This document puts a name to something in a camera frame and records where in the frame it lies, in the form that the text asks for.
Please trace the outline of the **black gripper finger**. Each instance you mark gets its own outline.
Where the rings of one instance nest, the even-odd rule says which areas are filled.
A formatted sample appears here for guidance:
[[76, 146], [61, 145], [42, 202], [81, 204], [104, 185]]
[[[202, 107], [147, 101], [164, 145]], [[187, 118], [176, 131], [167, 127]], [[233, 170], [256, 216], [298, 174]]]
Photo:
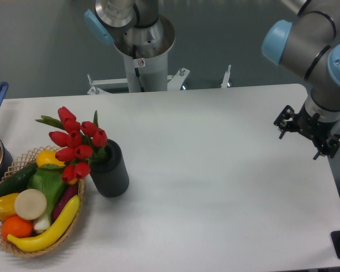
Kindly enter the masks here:
[[280, 112], [278, 117], [273, 122], [273, 124], [280, 131], [279, 139], [282, 139], [287, 132], [298, 132], [298, 125], [294, 120], [294, 118], [297, 116], [298, 115], [294, 112], [294, 109], [289, 105], [286, 105]]
[[326, 138], [315, 137], [312, 142], [317, 148], [313, 160], [317, 160], [320, 156], [333, 159], [340, 148], [340, 134], [329, 134]]

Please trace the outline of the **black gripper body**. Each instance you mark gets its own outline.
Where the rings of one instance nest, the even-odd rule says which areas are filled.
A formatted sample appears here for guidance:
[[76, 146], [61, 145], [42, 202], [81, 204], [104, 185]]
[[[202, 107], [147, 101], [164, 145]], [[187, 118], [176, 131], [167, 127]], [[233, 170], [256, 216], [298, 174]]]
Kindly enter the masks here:
[[326, 141], [333, 127], [326, 113], [318, 106], [305, 102], [295, 117], [298, 133], [312, 141]]

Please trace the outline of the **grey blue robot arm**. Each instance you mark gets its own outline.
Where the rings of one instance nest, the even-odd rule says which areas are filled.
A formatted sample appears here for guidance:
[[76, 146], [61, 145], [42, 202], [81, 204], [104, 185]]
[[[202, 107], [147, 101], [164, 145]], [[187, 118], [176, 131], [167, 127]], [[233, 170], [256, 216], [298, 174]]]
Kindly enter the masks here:
[[[276, 22], [265, 36], [262, 54], [311, 84], [300, 112], [286, 106], [275, 120], [281, 133], [297, 132], [310, 139], [318, 156], [333, 158], [340, 134], [340, 1], [285, 1], [299, 21]], [[96, 1], [84, 20], [103, 44], [122, 54], [130, 92], [168, 91], [181, 86], [168, 79], [168, 52], [175, 41], [171, 22], [158, 12], [157, 1]]]

